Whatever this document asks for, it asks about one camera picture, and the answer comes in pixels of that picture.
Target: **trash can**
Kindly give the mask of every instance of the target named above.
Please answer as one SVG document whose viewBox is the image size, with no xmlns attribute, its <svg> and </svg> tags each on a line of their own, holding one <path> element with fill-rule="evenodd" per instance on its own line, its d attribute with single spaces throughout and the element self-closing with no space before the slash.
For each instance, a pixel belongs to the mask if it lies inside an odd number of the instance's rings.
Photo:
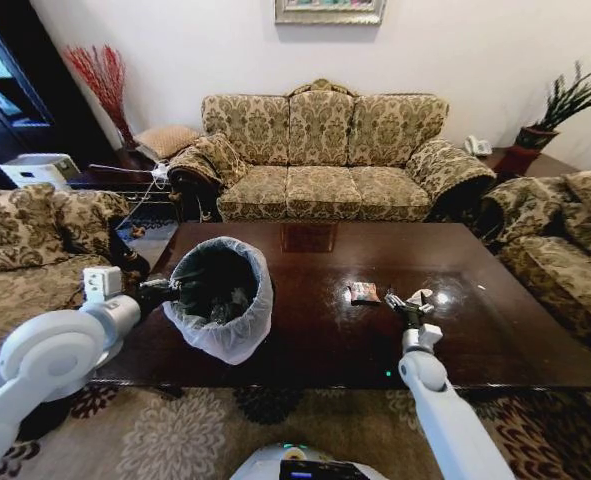
<svg viewBox="0 0 591 480">
<path fill-rule="evenodd" d="M 271 328 L 273 287 L 260 250 L 231 237 L 197 245 L 170 278 L 180 281 L 166 316 L 193 347 L 231 365 L 247 360 Z"/>
</svg>

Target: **sofa armrest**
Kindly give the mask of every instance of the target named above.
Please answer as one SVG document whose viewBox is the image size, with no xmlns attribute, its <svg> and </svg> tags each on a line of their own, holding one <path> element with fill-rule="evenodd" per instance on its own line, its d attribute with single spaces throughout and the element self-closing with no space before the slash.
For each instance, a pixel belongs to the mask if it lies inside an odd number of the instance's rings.
<svg viewBox="0 0 591 480">
<path fill-rule="evenodd" d="M 478 159 L 440 139 L 419 147 L 406 171 L 434 207 L 448 211 L 470 207 L 495 180 L 495 173 Z"/>
<path fill-rule="evenodd" d="M 224 188 L 211 164 L 196 149 L 188 148 L 170 159 L 168 178 L 173 187 L 171 200 L 182 212 L 200 212 L 201 220 L 221 221 L 217 197 Z"/>
<path fill-rule="evenodd" d="M 516 238 L 544 234 L 566 200 L 555 180 L 515 178 L 484 195 L 477 220 L 484 242 L 507 244 Z"/>
</svg>

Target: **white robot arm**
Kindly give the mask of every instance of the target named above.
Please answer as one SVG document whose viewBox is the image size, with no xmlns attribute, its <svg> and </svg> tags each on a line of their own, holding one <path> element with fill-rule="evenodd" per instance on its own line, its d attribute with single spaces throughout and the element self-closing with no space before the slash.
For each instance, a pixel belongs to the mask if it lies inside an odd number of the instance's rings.
<svg viewBox="0 0 591 480">
<path fill-rule="evenodd" d="M 82 308 L 39 315 L 14 330 L 0 350 L 0 458 L 20 422 L 40 403 L 82 388 L 115 356 L 141 317 L 138 303 L 121 294 L 117 267 L 84 270 Z"/>
<path fill-rule="evenodd" d="M 391 293 L 386 303 L 406 321 L 399 374 L 413 394 L 417 417 L 444 478 L 514 479 L 475 411 L 457 395 L 446 368 L 433 355 L 442 331 L 435 325 L 420 326 L 420 318 L 432 305 L 425 303 L 423 295 L 416 305 Z"/>
</svg>

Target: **telephone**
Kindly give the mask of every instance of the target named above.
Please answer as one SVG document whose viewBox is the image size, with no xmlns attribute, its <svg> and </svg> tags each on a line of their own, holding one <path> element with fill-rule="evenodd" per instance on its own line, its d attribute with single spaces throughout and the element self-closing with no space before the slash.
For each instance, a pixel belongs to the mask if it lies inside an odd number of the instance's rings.
<svg viewBox="0 0 591 480">
<path fill-rule="evenodd" d="M 478 157 L 486 157 L 493 153 L 493 147 L 488 140 L 478 140 L 474 135 L 469 135 L 464 141 L 464 150 L 469 155 Z"/>
</svg>

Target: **patterned rug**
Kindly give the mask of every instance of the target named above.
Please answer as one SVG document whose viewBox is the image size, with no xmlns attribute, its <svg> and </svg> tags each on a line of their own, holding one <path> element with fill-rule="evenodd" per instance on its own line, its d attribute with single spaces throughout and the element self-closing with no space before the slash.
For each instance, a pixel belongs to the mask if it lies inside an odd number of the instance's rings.
<svg viewBox="0 0 591 480">
<path fill-rule="evenodd" d="M 591 479 L 591 408 L 536 392 L 469 396 L 518 478 Z M 228 479 L 257 448 L 314 445 L 390 479 L 437 479 L 439 469 L 407 391 L 88 386 L 66 421 L 0 461 L 0 479 Z"/>
</svg>

